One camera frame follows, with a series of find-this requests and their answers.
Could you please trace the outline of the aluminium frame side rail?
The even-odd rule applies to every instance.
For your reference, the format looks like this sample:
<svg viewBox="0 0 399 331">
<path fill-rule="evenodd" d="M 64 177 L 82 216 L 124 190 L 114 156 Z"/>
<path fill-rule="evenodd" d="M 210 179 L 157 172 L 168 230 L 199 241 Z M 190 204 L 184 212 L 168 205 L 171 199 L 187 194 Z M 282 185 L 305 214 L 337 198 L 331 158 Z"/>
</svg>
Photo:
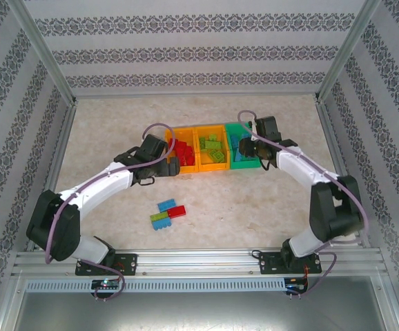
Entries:
<svg viewBox="0 0 399 331">
<path fill-rule="evenodd" d="M 342 153 L 338 146 L 337 139 L 335 137 L 335 132 L 333 126 L 331 125 L 330 118 L 325 105 L 319 101 L 315 102 L 315 107 L 322 125 L 325 139 L 327 140 L 328 149 L 332 158 L 333 166 L 335 171 L 342 176 L 348 175 L 347 169 L 344 165 L 342 158 Z M 369 220 L 367 213 L 364 211 L 362 203 L 359 202 L 360 216 L 363 220 L 363 229 L 355 232 L 355 239 L 351 241 L 341 240 L 338 244 L 353 245 L 358 244 L 366 247 L 368 242 L 368 231 L 369 231 Z"/>
<path fill-rule="evenodd" d="M 41 159 L 41 170 L 45 170 L 45 177 L 41 182 L 39 189 L 35 190 L 36 195 L 32 198 L 30 204 L 31 211 L 28 223 L 31 220 L 38 198 L 45 190 L 55 191 L 61 165 L 64 160 L 64 153 L 70 136 L 70 129 L 75 118 L 78 101 L 73 101 L 67 108 L 64 115 L 60 118 L 59 127 L 51 131 L 48 136 L 47 143 L 51 143 L 51 147 L 46 146 L 43 149 Z"/>
</svg>

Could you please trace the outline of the grey metal sheet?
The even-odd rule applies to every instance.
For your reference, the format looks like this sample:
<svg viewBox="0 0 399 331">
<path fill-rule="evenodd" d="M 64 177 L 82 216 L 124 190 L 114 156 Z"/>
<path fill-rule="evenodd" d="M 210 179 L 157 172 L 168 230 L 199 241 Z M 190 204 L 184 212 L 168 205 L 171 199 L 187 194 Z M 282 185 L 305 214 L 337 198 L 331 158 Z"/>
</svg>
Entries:
<svg viewBox="0 0 399 331">
<path fill-rule="evenodd" d="M 281 292 L 129 292 L 100 303 L 83 292 L 18 282 L 0 331 L 399 331 L 382 277 L 330 277 L 303 297 Z"/>
</svg>

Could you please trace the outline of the aluminium mounting rail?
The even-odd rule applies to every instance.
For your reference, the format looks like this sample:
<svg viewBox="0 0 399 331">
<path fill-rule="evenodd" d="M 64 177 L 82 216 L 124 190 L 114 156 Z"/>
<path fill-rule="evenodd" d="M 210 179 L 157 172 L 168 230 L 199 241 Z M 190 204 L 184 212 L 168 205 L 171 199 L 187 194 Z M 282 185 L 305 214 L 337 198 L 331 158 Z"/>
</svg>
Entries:
<svg viewBox="0 0 399 331">
<path fill-rule="evenodd" d="M 387 266 L 377 248 L 334 247 L 337 261 L 329 274 L 341 276 L 376 276 L 386 274 Z M 228 250 L 124 250 L 136 254 L 137 278 L 218 278 L 259 275 L 260 267 L 250 249 Z M 64 279 L 75 275 L 77 261 L 69 258 L 46 264 L 42 251 L 20 252 L 10 271 L 12 277 L 27 279 Z"/>
</svg>

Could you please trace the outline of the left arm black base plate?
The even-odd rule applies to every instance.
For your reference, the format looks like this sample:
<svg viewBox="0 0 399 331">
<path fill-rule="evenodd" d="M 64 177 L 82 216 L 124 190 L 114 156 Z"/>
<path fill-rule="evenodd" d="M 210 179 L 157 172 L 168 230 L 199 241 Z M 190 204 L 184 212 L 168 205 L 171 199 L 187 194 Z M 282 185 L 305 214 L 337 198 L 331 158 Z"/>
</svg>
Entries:
<svg viewBox="0 0 399 331">
<path fill-rule="evenodd" d="M 116 270 L 124 276 L 135 276 L 137 255 L 114 254 L 107 256 L 100 264 Z M 77 276 L 117 276 L 116 272 L 81 261 L 78 261 L 76 264 L 75 274 Z"/>
</svg>

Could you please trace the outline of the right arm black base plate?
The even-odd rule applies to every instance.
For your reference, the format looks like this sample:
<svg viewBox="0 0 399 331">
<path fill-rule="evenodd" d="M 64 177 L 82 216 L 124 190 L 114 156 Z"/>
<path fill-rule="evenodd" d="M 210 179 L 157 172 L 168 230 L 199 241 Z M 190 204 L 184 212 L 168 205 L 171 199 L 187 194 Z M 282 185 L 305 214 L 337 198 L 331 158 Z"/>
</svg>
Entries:
<svg viewBox="0 0 399 331">
<path fill-rule="evenodd" d="M 322 267 L 317 254 L 306 257 L 291 257 L 285 261 L 280 252 L 261 252 L 258 254 L 261 274 L 321 274 Z"/>
</svg>

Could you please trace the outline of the orange plastic bin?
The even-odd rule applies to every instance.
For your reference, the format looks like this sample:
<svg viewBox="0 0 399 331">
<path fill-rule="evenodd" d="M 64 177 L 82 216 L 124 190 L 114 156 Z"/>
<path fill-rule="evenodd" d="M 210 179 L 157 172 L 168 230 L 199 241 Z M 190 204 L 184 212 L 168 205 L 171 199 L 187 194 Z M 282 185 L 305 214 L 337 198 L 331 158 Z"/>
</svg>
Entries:
<svg viewBox="0 0 399 331">
<path fill-rule="evenodd" d="M 210 126 L 195 126 L 195 133 L 197 135 L 196 142 L 199 150 L 199 163 L 198 168 L 199 172 L 210 172 L 210 171 L 220 171 L 220 170 L 229 170 L 230 169 L 230 152 L 229 146 L 226 136 L 226 130 L 223 124 L 216 124 Z M 225 156 L 225 162 L 214 163 L 211 160 L 211 163 L 202 163 L 200 158 L 200 145 L 199 138 L 204 137 L 208 141 L 208 136 L 210 134 L 216 134 L 218 141 L 222 143 L 222 149 L 220 150 Z"/>
<path fill-rule="evenodd" d="M 165 133 L 165 138 L 166 142 L 168 143 L 170 138 L 176 138 L 178 141 L 185 141 L 187 142 L 188 145 L 193 147 L 193 154 L 195 155 L 195 165 L 194 166 L 180 166 L 180 173 L 181 174 L 186 174 L 186 173 L 193 173 L 193 172 L 198 172 L 198 163 L 199 163 L 199 150 L 197 147 L 197 142 L 196 138 L 197 135 L 195 133 L 194 128 L 173 128 L 174 134 L 171 134 L 170 130 L 166 130 Z M 170 157 L 176 157 L 175 156 L 175 151 L 171 152 L 167 159 Z"/>
</svg>

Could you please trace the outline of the aluminium frame cross beam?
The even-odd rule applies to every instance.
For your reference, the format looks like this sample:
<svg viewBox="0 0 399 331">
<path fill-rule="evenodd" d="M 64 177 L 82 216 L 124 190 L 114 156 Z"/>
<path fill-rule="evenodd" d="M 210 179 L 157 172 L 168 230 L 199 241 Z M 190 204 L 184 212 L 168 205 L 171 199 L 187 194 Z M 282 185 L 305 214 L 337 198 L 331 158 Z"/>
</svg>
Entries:
<svg viewBox="0 0 399 331">
<path fill-rule="evenodd" d="M 314 99 L 317 93 L 313 92 L 158 92 L 158 93 L 132 93 L 132 94 L 92 94 L 76 95 L 75 100 L 95 99 L 141 99 L 157 97 L 294 97 L 310 95 Z"/>
</svg>

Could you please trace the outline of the aluminium frame post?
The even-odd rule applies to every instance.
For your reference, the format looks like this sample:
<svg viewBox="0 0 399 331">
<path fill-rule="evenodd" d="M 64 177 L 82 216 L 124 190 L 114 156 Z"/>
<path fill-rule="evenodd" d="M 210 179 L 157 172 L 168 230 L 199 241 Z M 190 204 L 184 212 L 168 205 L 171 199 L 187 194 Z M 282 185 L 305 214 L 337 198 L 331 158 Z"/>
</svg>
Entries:
<svg viewBox="0 0 399 331">
<path fill-rule="evenodd" d="M 364 0 L 358 15 L 351 25 L 351 29 L 338 50 L 338 53 L 322 81 L 319 90 L 315 94 L 315 102 L 317 104 L 321 104 L 328 97 L 336 79 L 340 75 L 340 72 L 350 57 L 350 54 L 353 52 L 353 49 L 358 43 L 364 29 L 368 25 L 380 2 L 381 0 Z"/>
<path fill-rule="evenodd" d="M 21 28 L 29 38 L 33 48 L 35 49 L 35 52 L 45 65 L 62 97 L 66 100 L 68 105 L 73 105 L 75 102 L 75 96 L 72 93 L 72 90 L 66 81 L 66 78 L 57 61 L 55 60 L 52 51 L 48 47 L 48 44 L 46 43 L 46 40 L 44 39 L 40 29 L 35 23 L 35 20 L 32 18 L 32 15 L 29 13 L 24 0 L 6 1 L 8 2 L 11 11 L 13 11 L 17 21 L 21 25 Z"/>
</svg>

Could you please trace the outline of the green plastic bin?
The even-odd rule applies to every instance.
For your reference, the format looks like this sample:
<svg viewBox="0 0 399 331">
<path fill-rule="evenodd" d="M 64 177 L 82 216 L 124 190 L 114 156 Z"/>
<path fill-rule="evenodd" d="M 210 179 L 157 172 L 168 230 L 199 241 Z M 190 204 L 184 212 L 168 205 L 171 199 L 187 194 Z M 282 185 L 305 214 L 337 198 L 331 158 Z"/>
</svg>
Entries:
<svg viewBox="0 0 399 331">
<path fill-rule="evenodd" d="M 241 140 L 241 135 L 246 133 L 247 131 L 239 124 L 239 123 L 225 123 L 224 124 L 226 135 L 228 139 L 229 149 L 230 149 L 230 168 L 232 170 L 236 169 L 246 169 L 246 168 L 260 168 L 260 160 L 256 158 L 253 161 L 241 161 L 241 162 L 234 162 L 235 153 L 237 150 L 232 149 L 230 136 L 237 135 L 239 140 Z"/>
</svg>

